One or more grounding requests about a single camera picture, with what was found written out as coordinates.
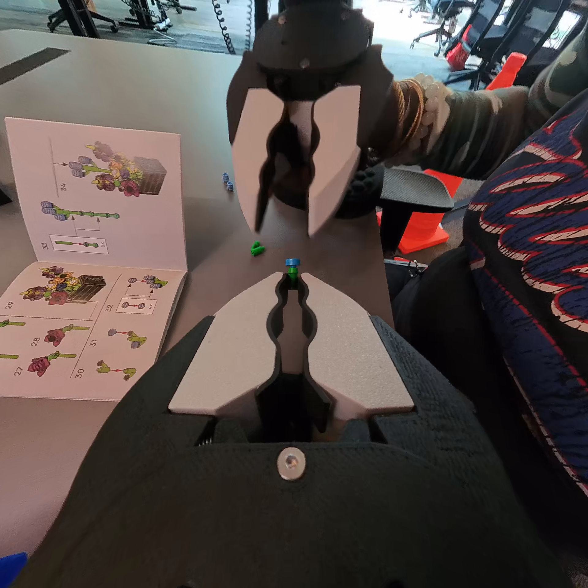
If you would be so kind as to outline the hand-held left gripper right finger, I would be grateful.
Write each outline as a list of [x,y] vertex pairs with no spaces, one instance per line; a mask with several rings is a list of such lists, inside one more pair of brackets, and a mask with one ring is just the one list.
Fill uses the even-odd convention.
[[306,337],[302,399],[318,433],[351,420],[414,411],[375,316],[310,273],[298,279],[298,301]]

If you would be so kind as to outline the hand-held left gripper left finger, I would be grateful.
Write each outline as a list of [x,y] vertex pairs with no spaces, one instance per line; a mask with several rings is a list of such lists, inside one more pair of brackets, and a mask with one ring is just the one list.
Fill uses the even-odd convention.
[[234,419],[249,437],[262,437],[257,394],[280,370],[270,317],[281,304],[283,278],[271,273],[214,314],[168,404],[172,414]]

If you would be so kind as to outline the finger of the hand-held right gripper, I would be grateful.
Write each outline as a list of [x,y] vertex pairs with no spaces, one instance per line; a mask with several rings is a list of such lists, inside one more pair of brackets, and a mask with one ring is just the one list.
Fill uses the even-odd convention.
[[249,229],[259,233],[275,176],[276,136],[289,113],[269,89],[249,89],[233,141],[233,179]]
[[311,156],[313,180],[307,196],[307,234],[313,237],[339,210],[357,169],[361,87],[341,85],[317,100],[313,123],[319,134]]

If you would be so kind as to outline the large blue plastic bin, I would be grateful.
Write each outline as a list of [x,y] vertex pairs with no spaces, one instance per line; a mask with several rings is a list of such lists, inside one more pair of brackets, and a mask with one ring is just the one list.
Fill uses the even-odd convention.
[[27,561],[26,552],[1,557],[1,587],[9,587],[23,570]]

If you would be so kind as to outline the person's right forearm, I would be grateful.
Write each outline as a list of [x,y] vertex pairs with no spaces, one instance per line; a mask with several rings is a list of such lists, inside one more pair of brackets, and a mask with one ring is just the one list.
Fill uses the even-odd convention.
[[443,105],[449,114],[426,168],[488,179],[536,131],[576,109],[587,111],[587,26],[531,87],[453,92]]

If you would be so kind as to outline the lego instruction booklet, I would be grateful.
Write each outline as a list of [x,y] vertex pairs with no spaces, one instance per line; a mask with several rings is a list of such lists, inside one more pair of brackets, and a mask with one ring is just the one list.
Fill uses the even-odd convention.
[[180,135],[7,117],[36,261],[1,296],[1,398],[120,401],[187,277]]

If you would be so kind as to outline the person's right hand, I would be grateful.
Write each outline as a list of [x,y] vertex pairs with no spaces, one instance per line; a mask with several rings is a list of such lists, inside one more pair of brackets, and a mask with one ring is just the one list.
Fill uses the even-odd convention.
[[411,90],[406,80],[394,80],[386,95],[386,103],[371,137],[369,160],[378,164],[398,160],[409,151],[412,127]]

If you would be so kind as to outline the black rounded pad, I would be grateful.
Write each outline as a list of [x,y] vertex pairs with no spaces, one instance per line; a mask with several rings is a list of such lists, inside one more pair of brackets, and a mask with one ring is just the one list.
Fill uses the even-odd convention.
[[377,165],[354,174],[335,218],[364,217],[389,205],[406,205],[413,212],[432,213],[446,213],[454,208],[452,196],[437,178]]

